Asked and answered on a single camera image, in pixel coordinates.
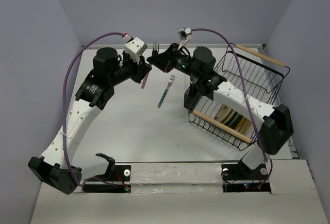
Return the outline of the pink handled fork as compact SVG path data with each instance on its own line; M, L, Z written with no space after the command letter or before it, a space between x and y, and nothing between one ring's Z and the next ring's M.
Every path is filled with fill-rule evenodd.
M153 43L153 49L152 49L152 56L155 56L159 53L159 44L154 42ZM145 88L145 85L146 85L146 82L147 82L147 79L149 77L149 72L145 75L145 77L143 78L143 81L142 81L142 85L141 85L141 88L144 89Z

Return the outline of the teal handled fork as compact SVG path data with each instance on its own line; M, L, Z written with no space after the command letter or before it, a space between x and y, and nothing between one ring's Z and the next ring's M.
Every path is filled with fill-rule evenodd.
M161 105L162 105L162 103L163 103L163 101L164 101L164 99L165 99L165 97L166 97L166 95L167 95L167 93L168 93L170 87L173 85L174 81L175 81L175 75L172 74L172 75L170 76L170 78L169 78L169 81L168 81L167 87L166 87L166 89L165 89L165 91L164 91L164 93L163 93L163 95L162 95L162 97L161 97L161 99L160 99L160 101L159 101L159 103L158 103L158 106L157 106L158 108L161 107Z

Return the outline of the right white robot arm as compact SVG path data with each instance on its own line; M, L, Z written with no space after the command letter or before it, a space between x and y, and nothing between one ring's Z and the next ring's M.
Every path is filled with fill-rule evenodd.
M228 106L252 122L258 144L239 161L238 175L248 179L270 155L275 155L293 135L289 108L264 103L239 89L214 70L216 59L211 50L197 47L192 55L186 54L173 43L162 53L151 55L148 63L168 73L176 69L191 78L193 89L200 95Z

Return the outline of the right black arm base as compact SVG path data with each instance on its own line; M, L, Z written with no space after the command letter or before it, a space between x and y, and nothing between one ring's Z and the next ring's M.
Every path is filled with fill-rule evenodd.
M265 164L261 164L251 174L243 175L238 171L237 164L221 165L221 178L223 192L271 192L268 181L268 171Z

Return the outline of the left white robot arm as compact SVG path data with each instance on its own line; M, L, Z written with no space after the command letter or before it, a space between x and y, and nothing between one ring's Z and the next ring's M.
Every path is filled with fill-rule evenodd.
M103 153L79 167L72 166L71 161L88 128L114 95L114 87L127 79L141 83L152 69L142 54L128 47L120 55L111 47L96 52L93 68L76 92L65 123L47 149L28 162L40 181L71 194L91 178L105 182L113 177L115 160Z

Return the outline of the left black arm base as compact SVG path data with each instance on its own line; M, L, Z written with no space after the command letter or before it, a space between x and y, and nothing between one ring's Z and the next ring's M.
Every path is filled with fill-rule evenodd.
M119 163L115 165L114 173L111 176L101 178L101 180L105 181L106 183L96 179L90 179L81 190L84 193L130 193L130 178L131 164Z

